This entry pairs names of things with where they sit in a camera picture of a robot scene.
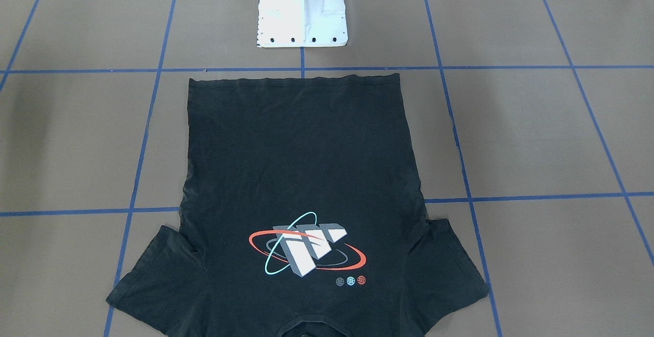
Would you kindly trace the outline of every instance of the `table surface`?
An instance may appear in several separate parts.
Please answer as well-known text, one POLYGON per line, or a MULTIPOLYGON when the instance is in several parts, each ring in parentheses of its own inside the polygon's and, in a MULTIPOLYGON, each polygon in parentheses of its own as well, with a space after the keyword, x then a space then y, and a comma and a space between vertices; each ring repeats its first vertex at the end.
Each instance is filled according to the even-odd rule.
POLYGON ((428 335, 654 335, 654 0, 345 1, 257 49, 258 0, 0 0, 0 335, 160 335, 104 299, 178 226, 189 77, 391 73, 493 287, 428 335))

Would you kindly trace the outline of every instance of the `shirt sleeve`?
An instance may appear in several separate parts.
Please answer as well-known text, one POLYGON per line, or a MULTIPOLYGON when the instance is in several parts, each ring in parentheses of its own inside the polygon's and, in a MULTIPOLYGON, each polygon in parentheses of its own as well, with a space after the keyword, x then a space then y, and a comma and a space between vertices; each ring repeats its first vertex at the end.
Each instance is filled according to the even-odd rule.
POLYGON ((406 264, 409 324, 426 334, 437 321, 488 295, 488 286, 449 221, 428 221, 406 264))
POLYGON ((170 337, 200 335, 209 313, 209 290, 199 251, 177 231, 161 226, 107 302, 170 337))

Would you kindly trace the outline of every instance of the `gray floor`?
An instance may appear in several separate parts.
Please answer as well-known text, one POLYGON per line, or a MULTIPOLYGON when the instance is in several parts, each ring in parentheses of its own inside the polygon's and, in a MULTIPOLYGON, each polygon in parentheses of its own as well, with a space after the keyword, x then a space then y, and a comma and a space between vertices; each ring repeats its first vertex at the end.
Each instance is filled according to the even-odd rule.
POLYGON ((104 298, 178 226, 189 77, 394 72, 493 287, 428 335, 654 335, 654 0, 346 0, 304 51, 255 48, 257 1, 0 0, 0 335, 160 335, 104 298))

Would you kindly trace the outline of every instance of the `t-shirt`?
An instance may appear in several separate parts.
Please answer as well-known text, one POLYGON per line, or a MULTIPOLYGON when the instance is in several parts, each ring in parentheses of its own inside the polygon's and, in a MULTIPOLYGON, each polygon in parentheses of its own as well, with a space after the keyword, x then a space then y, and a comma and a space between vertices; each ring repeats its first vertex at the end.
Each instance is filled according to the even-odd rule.
POLYGON ((412 337, 488 287, 427 219, 400 77, 189 81, 180 228, 107 302, 171 337, 412 337))

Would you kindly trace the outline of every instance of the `logo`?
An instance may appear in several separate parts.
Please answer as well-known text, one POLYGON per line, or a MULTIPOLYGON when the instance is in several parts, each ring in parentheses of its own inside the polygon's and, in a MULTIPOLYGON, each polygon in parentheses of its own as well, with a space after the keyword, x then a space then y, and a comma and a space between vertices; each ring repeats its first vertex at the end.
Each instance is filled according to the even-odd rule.
MULTIPOLYGON (((307 212, 296 218, 288 226, 273 226, 273 230, 257 231, 250 235, 250 239, 248 240, 255 250, 266 255, 266 263, 264 265, 264 271, 266 274, 272 276, 282 272, 288 267, 291 267, 294 274, 299 277, 304 277, 313 270, 343 271, 355 270, 363 267, 366 264, 366 255, 356 247, 343 243, 347 247, 347 249, 344 249, 348 253, 354 252, 359 258, 357 263, 350 266, 344 266, 344 264, 351 263, 346 252, 341 251, 341 249, 332 249, 330 244, 336 244, 346 235, 347 231, 343 226, 338 225, 337 223, 318 224, 318 216, 316 213, 307 212), (301 219, 311 214, 313 215, 313 224, 297 225, 301 219), (268 251, 264 251, 254 244, 254 240, 263 235, 276 236, 266 241, 266 248, 268 251), (280 253, 278 247, 281 247, 283 253, 280 253), (315 260, 320 260, 327 256, 327 254, 330 254, 332 250, 336 250, 337 253, 339 253, 339 262, 333 261, 329 264, 316 264, 315 260), (272 258, 285 263, 286 265, 278 270, 271 271, 269 270, 269 267, 272 258)), ((352 282, 354 281, 353 277, 348 277, 348 285, 350 284, 350 278, 352 278, 352 282)))

